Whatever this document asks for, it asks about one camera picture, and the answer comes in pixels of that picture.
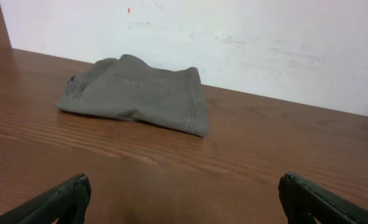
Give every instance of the gray garment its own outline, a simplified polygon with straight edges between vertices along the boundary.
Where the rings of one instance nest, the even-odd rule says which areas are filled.
[[[71,77],[57,107],[63,111],[126,121],[147,121],[198,136],[208,132],[198,70],[149,67],[132,55],[96,62]]]

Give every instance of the white backdrop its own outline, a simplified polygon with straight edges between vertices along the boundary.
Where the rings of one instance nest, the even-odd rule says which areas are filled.
[[[17,49],[132,54],[194,66],[206,85],[368,116],[368,0],[0,2]]]

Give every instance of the gray cloth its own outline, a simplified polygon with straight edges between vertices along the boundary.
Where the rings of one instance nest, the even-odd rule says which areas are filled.
[[[100,60],[71,77],[56,106],[79,114],[147,121],[198,136],[208,132],[198,70],[151,68],[132,55]]]

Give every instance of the white wall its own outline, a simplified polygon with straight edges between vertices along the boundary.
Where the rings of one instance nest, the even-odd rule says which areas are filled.
[[[17,49],[85,62],[132,54],[153,67],[197,67],[207,85],[368,116],[368,0],[1,6]]]

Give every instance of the wooden table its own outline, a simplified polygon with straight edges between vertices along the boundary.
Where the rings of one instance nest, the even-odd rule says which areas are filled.
[[[286,223],[286,171],[368,209],[368,117],[210,86],[204,139],[57,110],[90,66],[0,53],[0,214],[77,173],[85,223]]]

